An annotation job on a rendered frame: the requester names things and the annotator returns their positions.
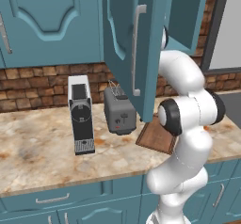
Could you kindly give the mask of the brown wooden cutting board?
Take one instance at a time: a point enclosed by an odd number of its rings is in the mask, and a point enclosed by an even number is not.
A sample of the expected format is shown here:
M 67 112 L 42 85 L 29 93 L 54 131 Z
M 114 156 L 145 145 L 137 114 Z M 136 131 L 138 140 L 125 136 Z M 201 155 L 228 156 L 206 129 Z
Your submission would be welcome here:
M 172 154 L 176 139 L 176 136 L 164 129 L 159 122 L 158 115 L 154 114 L 153 121 L 145 124 L 136 144 L 154 151 Z

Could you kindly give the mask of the teal closed upper cabinet door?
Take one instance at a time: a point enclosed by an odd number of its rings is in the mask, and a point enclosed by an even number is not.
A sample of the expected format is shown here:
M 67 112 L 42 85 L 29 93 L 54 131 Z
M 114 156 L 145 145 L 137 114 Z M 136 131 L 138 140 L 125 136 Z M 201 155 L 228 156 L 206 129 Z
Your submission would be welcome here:
M 99 62 L 99 0 L 0 0 L 0 68 Z

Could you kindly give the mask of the teal lower cabinet door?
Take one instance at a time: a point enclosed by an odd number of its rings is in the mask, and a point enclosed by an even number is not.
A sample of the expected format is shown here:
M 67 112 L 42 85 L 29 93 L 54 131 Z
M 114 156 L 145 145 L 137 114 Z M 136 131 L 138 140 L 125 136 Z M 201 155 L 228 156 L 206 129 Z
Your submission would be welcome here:
M 138 224 L 140 196 L 74 206 L 57 211 L 61 224 Z
M 49 224 L 48 216 L 51 216 L 53 224 L 60 224 L 56 211 L 36 214 L 0 215 L 0 224 Z
M 220 191 L 220 184 L 225 188 L 228 180 L 208 183 L 205 187 L 195 192 L 185 203 L 184 214 L 191 224 L 210 224 L 216 208 L 213 203 Z

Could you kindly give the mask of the teal wide drawer front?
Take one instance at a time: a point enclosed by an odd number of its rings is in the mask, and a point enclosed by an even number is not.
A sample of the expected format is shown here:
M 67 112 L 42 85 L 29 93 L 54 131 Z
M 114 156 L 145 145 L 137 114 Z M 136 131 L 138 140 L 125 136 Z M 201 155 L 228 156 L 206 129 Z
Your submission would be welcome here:
M 8 210 L 36 209 L 45 208 L 51 204 L 67 204 L 72 202 L 102 200 L 107 197 L 108 200 L 130 197 L 141 193 L 142 176 L 126 177 L 114 180 L 108 180 L 92 184 L 80 184 L 68 186 L 30 194 L 10 196 L 2 198 L 2 202 Z M 49 200 L 63 197 L 70 193 L 67 200 L 57 201 L 46 204 L 37 204 L 36 199 Z

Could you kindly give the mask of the teal small drawer front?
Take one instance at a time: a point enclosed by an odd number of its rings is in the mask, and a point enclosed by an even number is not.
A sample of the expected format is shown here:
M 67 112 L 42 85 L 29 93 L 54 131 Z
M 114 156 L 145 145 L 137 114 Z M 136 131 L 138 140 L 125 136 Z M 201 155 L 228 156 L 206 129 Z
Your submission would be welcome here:
M 205 168 L 210 182 L 241 177 L 241 159 L 206 164 Z

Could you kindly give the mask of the grey tall appliance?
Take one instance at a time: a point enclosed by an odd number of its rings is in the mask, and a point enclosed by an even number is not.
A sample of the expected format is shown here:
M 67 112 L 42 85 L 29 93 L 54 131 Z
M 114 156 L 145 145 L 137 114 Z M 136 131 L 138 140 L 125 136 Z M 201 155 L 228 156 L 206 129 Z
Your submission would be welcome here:
M 205 73 L 241 71 L 241 0 L 216 0 L 201 70 Z

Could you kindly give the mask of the black and white coffee machine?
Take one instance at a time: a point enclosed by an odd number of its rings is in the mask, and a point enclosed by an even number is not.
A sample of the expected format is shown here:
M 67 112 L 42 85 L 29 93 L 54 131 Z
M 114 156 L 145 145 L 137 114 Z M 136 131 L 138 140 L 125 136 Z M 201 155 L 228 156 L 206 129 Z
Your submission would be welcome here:
M 68 106 L 75 154 L 95 153 L 92 100 L 86 75 L 68 77 Z

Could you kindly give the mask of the teal open cabinet door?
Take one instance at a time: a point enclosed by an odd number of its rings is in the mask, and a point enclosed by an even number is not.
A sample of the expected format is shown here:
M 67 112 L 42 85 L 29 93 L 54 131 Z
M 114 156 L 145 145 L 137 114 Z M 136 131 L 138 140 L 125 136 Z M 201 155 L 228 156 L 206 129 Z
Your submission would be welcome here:
M 159 57 L 167 0 L 103 0 L 104 62 L 119 82 L 141 119 L 153 120 Z M 146 5 L 139 15 L 137 32 L 136 88 L 132 93 L 132 37 L 137 5 Z

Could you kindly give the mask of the teal open upper cabinet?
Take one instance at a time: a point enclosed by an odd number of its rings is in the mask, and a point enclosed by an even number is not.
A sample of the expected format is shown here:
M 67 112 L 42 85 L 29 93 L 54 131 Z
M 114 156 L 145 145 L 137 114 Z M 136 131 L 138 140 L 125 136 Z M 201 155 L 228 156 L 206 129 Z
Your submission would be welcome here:
M 165 27 L 169 33 L 167 50 L 189 55 L 196 51 L 206 0 L 168 0 Z

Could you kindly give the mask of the grey toaster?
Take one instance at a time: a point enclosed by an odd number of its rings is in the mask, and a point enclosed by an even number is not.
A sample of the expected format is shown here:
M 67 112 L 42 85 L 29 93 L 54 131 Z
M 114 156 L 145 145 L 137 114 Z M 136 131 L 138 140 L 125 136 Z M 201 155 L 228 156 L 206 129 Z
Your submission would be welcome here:
M 108 81 L 108 87 L 104 90 L 104 114 L 112 134 L 129 135 L 137 128 L 136 109 L 114 79 Z

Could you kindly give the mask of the dark grey hob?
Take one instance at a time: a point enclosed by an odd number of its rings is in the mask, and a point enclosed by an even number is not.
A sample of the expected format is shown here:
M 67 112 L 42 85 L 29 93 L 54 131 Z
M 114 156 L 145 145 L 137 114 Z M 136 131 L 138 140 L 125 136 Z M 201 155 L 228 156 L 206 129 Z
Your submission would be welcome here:
M 241 93 L 220 94 L 220 98 L 228 118 L 241 129 Z

